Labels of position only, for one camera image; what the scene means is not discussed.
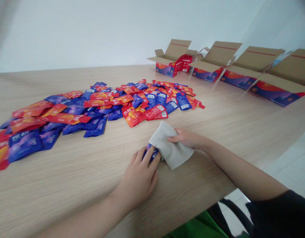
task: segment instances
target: pile of snack packets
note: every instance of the pile of snack packets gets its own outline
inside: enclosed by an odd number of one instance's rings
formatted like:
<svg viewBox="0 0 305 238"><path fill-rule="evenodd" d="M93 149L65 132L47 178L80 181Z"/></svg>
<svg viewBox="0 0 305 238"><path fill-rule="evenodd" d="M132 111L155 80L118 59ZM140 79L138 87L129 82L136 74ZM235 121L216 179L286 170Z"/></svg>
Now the pile of snack packets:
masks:
<svg viewBox="0 0 305 238"><path fill-rule="evenodd" d="M133 127L144 120L166 119L178 108L204 109L194 96L187 85L145 79L116 89L97 82L84 93L49 96L13 112L0 126L0 170L31 153L51 149L61 132L84 130L84 137L96 137L104 133L106 121L124 117Z"/></svg>

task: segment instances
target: gray cloth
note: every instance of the gray cloth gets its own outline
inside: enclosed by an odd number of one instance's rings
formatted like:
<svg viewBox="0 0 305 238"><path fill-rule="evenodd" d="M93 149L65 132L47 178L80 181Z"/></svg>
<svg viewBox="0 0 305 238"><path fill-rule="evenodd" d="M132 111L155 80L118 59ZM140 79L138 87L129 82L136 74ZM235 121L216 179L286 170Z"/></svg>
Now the gray cloth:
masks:
<svg viewBox="0 0 305 238"><path fill-rule="evenodd" d="M167 162L171 170L186 162L194 152L194 149L181 142L172 143L168 141L168 137L176 135L178 133L170 125L161 121L158 129L149 140L150 144L160 150L161 157Z"/></svg>

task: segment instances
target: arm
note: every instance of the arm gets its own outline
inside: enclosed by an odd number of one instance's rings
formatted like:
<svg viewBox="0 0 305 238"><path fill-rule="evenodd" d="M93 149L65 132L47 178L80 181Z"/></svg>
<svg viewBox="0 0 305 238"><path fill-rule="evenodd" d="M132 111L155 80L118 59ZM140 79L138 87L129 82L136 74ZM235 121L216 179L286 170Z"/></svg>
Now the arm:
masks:
<svg viewBox="0 0 305 238"><path fill-rule="evenodd" d="M251 201L269 200L288 191L280 182L220 144L181 128L175 130L178 135L169 137L170 142L180 141L206 152Z"/></svg>
<svg viewBox="0 0 305 238"><path fill-rule="evenodd" d="M158 181L157 165L161 157L159 153L149 164L154 149L152 146L143 160L145 147L133 155L120 184L107 198L56 224L39 237L87 238L107 235L153 193Z"/></svg>

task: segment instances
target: printed box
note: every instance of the printed box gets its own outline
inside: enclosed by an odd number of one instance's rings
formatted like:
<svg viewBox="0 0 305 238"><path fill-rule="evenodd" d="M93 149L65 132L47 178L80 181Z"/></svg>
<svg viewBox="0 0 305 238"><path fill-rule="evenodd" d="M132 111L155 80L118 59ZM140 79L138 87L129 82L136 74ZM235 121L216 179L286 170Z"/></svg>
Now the printed box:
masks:
<svg viewBox="0 0 305 238"><path fill-rule="evenodd" d="M224 67L226 71L221 80L246 90L283 52L281 49L250 46L234 63Z"/></svg>
<svg viewBox="0 0 305 238"><path fill-rule="evenodd" d="M305 50L294 51L257 79L251 91L282 107L305 96Z"/></svg>
<svg viewBox="0 0 305 238"><path fill-rule="evenodd" d="M190 66L194 67L192 75L213 83L222 73L242 43L216 41L206 56Z"/></svg>
<svg viewBox="0 0 305 238"><path fill-rule="evenodd" d="M182 58L186 54L191 41L172 39L166 53L162 49L155 50L156 56L147 58L156 62L156 71L170 77L180 73Z"/></svg>

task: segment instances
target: wooden table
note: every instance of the wooden table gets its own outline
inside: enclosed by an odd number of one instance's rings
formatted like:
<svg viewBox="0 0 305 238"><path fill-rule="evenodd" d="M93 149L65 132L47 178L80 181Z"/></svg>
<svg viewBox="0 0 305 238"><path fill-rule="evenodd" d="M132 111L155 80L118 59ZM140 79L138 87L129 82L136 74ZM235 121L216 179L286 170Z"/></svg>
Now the wooden table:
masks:
<svg viewBox="0 0 305 238"><path fill-rule="evenodd" d="M176 110L166 122L207 136L259 168L305 132L305 97L282 108L228 83L212 84L191 73L167 77L155 72L154 65L0 74L0 125L12 111L49 95L84 91L97 81L117 87L143 78L192 87L205 110ZM83 138L84 132L60 136L51 150L12 163L0 172L0 237L27 237L108 194L159 123L145 121L129 128L122 118L108 122L102 136ZM199 151L174 171L162 162L152 198L108 236L162 236L234 189Z"/></svg>

